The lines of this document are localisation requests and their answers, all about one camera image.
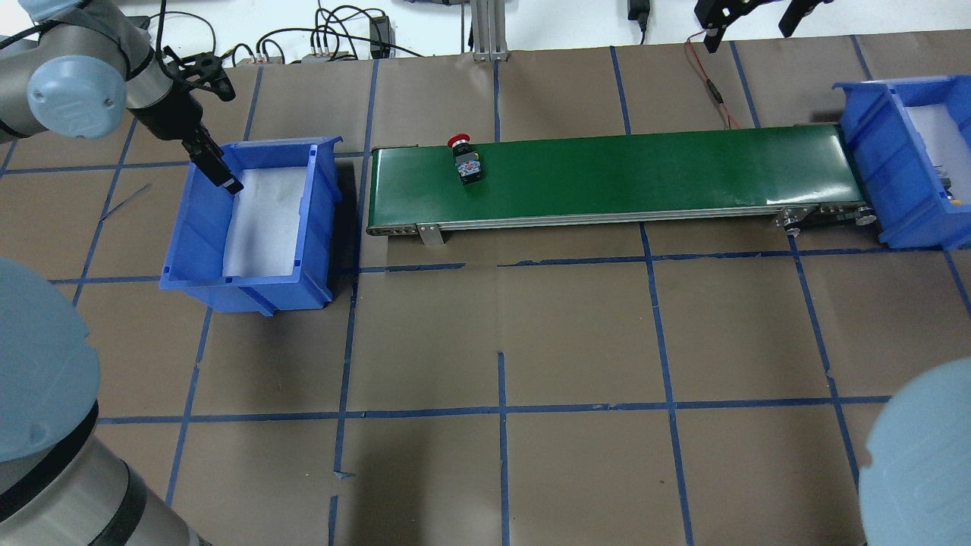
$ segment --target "metal post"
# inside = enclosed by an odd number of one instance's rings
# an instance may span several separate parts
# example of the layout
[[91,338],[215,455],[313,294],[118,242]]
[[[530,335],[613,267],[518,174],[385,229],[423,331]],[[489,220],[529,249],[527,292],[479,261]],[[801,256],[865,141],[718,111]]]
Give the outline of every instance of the metal post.
[[478,61],[506,60],[506,0],[472,0],[475,28],[473,58]]

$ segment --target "blue grid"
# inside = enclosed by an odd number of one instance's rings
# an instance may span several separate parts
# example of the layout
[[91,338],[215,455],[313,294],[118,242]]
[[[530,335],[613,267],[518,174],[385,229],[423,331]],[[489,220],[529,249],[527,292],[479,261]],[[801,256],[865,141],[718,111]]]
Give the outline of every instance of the blue grid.
[[[734,56],[735,64],[738,69],[739,77],[742,82],[743,89],[746,93],[746,98],[749,103],[749,107],[752,113],[752,118],[754,125],[756,127],[760,126],[758,121],[757,112],[755,109],[755,104],[752,99],[752,95],[749,90],[749,85],[745,77],[744,69],[742,66],[742,59],[739,55],[735,44],[730,44],[732,49],[732,54]],[[867,73],[869,77],[869,70],[866,67],[865,59],[863,58],[862,51],[859,49],[858,43],[854,37],[854,46],[863,70]],[[614,65],[615,76],[617,79],[618,94],[619,94],[619,104],[621,112],[624,119],[624,129],[627,134],[630,133],[629,128],[629,118],[626,111],[626,99],[623,91],[623,83],[621,76],[621,67],[617,59],[617,53],[614,48],[610,48],[611,59]],[[253,98],[251,102],[251,107],[249,111],[246,136],[248,139],[251,132],[252,120],[255,113],[257,98],[259,93],[260,82],[262,80],[263,69],[260,67],[257,72],[255,89],[253,92]],[[334,470],[341,473],[341,462],[343,457],[343,439],[345,422],[348,419],[412,419],[412,418],[433,418],[433,417],[447,417],[447,416],[458,416],[458,415],[497,415],[499,416],[499,426],[500,426],[500,458],[501,458],[501,470],[500,470],[500,486],[501,486],[501,509],[502,509],[502,539],[503,544],[510,544],[510,499],[509,499],[509,479],[508,479],[508,440],[506,434],[506,419],[510,414],[516,413],[584,413],[584,412],[616,412],[616,411],[657,411],[666,412],[669,416],[670,432],[672,440],[672,457],[674,460],[674,465],[676,469],[676,474],[678,478],[680,502],[682,507],[683,523],[685,527],[686,544],[688,546],[693,545],[693,536],[691,529],[691,519],[690,519],[690,509],[688,501],[688,489],[687,478],[685,477],[684,466],[681,461],[681,449],[680,449],[680,437],[678,433],[677,425],[677,412],[678,411],[692,411],[692,410],[705,410],[705,409],[732,409],[732,408],[772,408],[772,407],[801,407],[801,406],[825,406],[831,405],[836,413],[836,418],[840,426],[841,435],[843,437],[844,445],[847,450],[847,457],[851,465],[851,469],[854,474],[854,479],[857,477],[857,468],[853,452],[853,445],[850,441],[849,434],[846,427],[846,420],[843,416],[842,408],[846,405],[856,405],[856,404],[879,404],[884,403],[889,399],[889,396],[841,396],[838,392],[836,382],[828,375],[829,371],[829,360],[826,353],[825,341],[820,330],[819,319],[816,316],[816,311],[813,306],[812,295],[810,293],[809,284],[806,281],[805,272],[802,267],[801,257],[803,256],[841,256],[841,255],[867,255],[867,254],[889,254],[889,253],[909,253],[909,252],[925,252],[925,253],[940,253],[941,251],[935,249],[905,249],[905,250],[892,250],[886,248],[876,248],[876,249],[827,249],[827,250],[813,250],[813,251],[802,251],[796,245],[795,240],[790,239],[790,248],[785,251],[766,251],[766,252],[737,252],[737,253],[717,253],[717,254],[681,254],[681,255],[659,255],[655,256],[651,252],[650,241],[648,239],[648,233],[645,229],[643,223],[640,224],[640,232],[642,236],[643,244],[643,254],[641,256],[607,256],[607,257],[589,257],[589,258],[559,258],[559,259],[544,259],[544,260],[524,260],[515,263],[501,263],[496,264],[496,267],[532,267],[532,266],[558,266],[558,265],[576,265],[576,264],[610,264],[610,263],[629,263],[629,262],[643,262],[647,266],[647,276],[649,282],[649,292],[650,292],[650,303],[652,306],[654,324],[656,328],[656,335],[658,341],[658,349],[660,352],[662,374],[664,378],[664,390],[665,399],[663,401],[635,401],[626,403],[593,403],[593,404],[553,404],[553,405],[507,405],[506,403],[506,378],[505,378],[505,356],[502,353],[498,354],[498,385],[499,385],[499,397],[498,404],[494,406],[477,406],[477,407],[459,407],[459,408],[440,408],[440,409],[425,409],[425,410],[389,410],[389,411],[348,411],[347,410],[347,397],[348,397],[348,387],[350,384],[351,377],[351,366],[352,366],[352,344],[353,344],[353,334],[355,328],[355,312],[356,312],[356,301],[358,296],[358,284],[357,275],[359,274],[371,274],[371,273],[394,273],[401,271],[435,271],[435,270],[456,270],[461,269],[465,266],[464,263],[435,263],[435,264],[422,264],[422,265],[396,265],[387,267],[359,267],[360,259],[360,233],[363,222],[363,197],[364,191],[366,189],[366,172],[368,166],[369,154],[366,153],[370,138],[371,138],[371,127],[374,114],[374,101],[376,96],[376,88],[378,83],[379,74],[379,62],[375,61],[373,63],[372,78],[370,85],[370,98],[368,101],[368,116],[367,116],[367,127],[365,131],[365,152],[362,153],[351,153],[351,154],[337,154],[339,157],[362,157],[363,165],[361,169],[360,187],[358,194],[358,230],[357,239],[355,241],[355,264],[352,270],[344,271],[343,273],[353,275],[352,284],[352,295],[351,295],[351,305],[349,310],[349,319],[347,326],[347,337],[346,337],[346,347],[345,347],[345,358],[344,358],[344,371],[342,377],[341,385],[341,403],[340,409],[336,412],[308,412],[308,413],[274,413],[274,414],[239,414],[239,415],[192,415],[192,404],[195,397],[196,385],[198,383],[198,377],[200,373],[199,363],[202,360],[206,341],[208,337],[208,331],[210,322],[212,319],[212,310],[207,309],[206,315],[203,320],[202,331],[200,334],[198,351],[195,359],[195,364],[192,370],[192,378],[190,381],[188,393],[186,395],[184,411],[181,415],[173,416],[131,416],[131,417],[102,417],[99,419],[100,425],[130,425],[130,424],[180,424],[179,439],[177,442],[176,454],[174,456],[172,470],[170,474],[168,490],[166,493],[166,501],[171,503],[178,483],[179,467],[182,459],[182,453],[184,449],[185,436],[190,424],[192,423],[240,423],[240,422],[272,422],[272,421],[316,421],[316,420],[334,420],[338,422],[338,432],[335,442],[335,454],[334,454]],[[494,85],[494,116],[495,116],[495,140],[498,142],[500,140],[500,118],[499,118],[499,64],[494,63],[493,65],[493,85]],[[128,131],[128,135],[125,141],[124,148],[121,153],[121,157],[118,160],[118,164],[115,165],[98,165],[93,167],[57,167],[57,168],[42,168],[42,169],[20,169],[20,170],[8,170],[7,166],[11,161],[11,157],[16,148],[16,143],[11,146],[9,152],[7,153],[2,166],[0,166],[0,177],[4,174],[27,174],[27,173],[45,173],[45,172],[64,172],[64,171],[82,171],[82,170],[114,170],[115,175],[113,177],[111,188],[109,189],[108,195],[105,200],[105,207],[108,207],[112,193],[117,185],[117,178],[122,169],[132,169],[132,168],[149,168],[156,166],[184,166],[186,162],[176,161],[176,162],[158,162],[158,163],[140,163],[140,164],[123,164],[127,150],[129,148],[131,137],[134,131],[134,123],[131,125]],[[84,270],[80,278],[77,279],[59,279],[52,280],[53,284],[59,285],[77,285],[77,292],[75,295],[75,303],[81,294],[84,285],[88,284],[110,284],[110,283],[147,283],[147,282],[157,282],[157,276],[140,276],[140,277],[102,277],[102,278],[90,278],[87,276],[87,270],[89,268],[91,259],[93,257],[94,250],[97,246],[98,236],[101,230],[101,223],[98,224],[95,234],[92,238],[90,250],[88,252],[87,260],[85,262]],[[954,282],[960,293],[962,302],[968,312],[969,317],[971,317],[971,299],[968,296],[968,290],[964,286],[964,283],[954,265],[954,260],[951,253],[942,253],[947,264],[954,277]],[[663,260],[689,260],[689,259],[704,259],[704,258],[717,258],[717,259],[745,259],[745,258],[758,258],[758,257],[780,257],[789,256],[793,259],[794,267],[796,268],[796,273],[800,280],[800,285],[803,289],[803,294],[805,296],[807,313],[809,314],[814,333],[816,335],[818,348],[820,351],[820,361],[823,367],[823,372],[826,374],[827,382],[830,387],[830,397],[816,397],[816,398],[781,398],[781,399],[741,399],[741,400],[703,400],[703,401],[678,401],[675,398],[673,388],[671,385],[670,370],[668,367],[668,361],[666,357],[666,347],[664,344],[664,332],[663,332],[663,317],[661,313],[661,307],[658,302],[657,290],[654,281],[653,264],[658,261]],[[330,506],[328,513],[328,544],[333,544],[335,541],[337,517],[338,517],[338,504],[339,497],[336,495],[330,498]]]

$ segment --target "conveyor belt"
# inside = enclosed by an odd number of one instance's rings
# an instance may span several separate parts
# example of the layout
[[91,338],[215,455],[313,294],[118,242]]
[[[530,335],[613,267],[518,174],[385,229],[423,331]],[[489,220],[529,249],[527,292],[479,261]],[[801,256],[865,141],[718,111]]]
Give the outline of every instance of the conveyor belt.
[[485,179],[470,186],[445,146],[375,150],[367,232],[754,216],[864,201],[835,125],[475,147]]

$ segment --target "white background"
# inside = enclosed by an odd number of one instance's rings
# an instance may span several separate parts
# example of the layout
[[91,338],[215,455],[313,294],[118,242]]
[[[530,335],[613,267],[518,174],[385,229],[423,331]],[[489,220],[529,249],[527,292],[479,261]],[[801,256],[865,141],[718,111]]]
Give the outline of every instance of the white background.
[[[342,3],[339,0],[321,2],[325,8]],[[128,15],[150,15],[158,11],[157,0],[117,0],[117,4]],[[681,42],[698,30],[694,4],[695,0],[652,0],[648,43]],[[729,27],[725,39],[779,37],[777,24],[787,4],[759,7]],[[313,26],[317,5],[316,0],[171,0],[168,6],[169,10],[193,12],[207,18],[216,28],[217,51],[223,52],[239,42],[252,46],[257,38],[275,28]],[[459,6],[369,0],[359,7],[385,9],[395,28],[398,45],[425,55],[459,52]],[[636,22],[626,20],[626,10],[627,0],[507,0],[509,47],[545,50],[636,44],[640,30]],[[0,0],[0,34],[14,34],[29,25],[16,0]],[[349,21],[347,25],[351,34],[368,36],[363,18]],[[836,0],[820,5],[802,21],[795,35],[957,28],[971,28],[971,0]],[[166,44],[183,53],[199,52],[211,46],[205,25],[187,17],[170,16],[164,38]],[[294,32],[275,38],[284,46],[287,61],[310,52],[307,33]],[[360,49],[367,51],[367,44],[360,43]]]

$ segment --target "blue plastic cap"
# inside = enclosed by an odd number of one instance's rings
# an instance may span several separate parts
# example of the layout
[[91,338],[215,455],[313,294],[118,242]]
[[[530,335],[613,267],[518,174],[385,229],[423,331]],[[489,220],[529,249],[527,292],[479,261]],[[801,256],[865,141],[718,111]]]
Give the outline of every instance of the blue plastic cap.
[[87,334],[56,288],[0,257],[0,462],[49,448],[91,411],[100,371]]
[[881,412],[860,470],[870,546],[955,546],[971,540],[971,358],[938,366]]
[[77,4],[78,0],[20,0],[20,6],[34,22],[40,22]]
[[30,112],[44,127],[68,137],[101,138],[114,131],[125,98],[121,74],[86,55],[51,59],[27,84]]

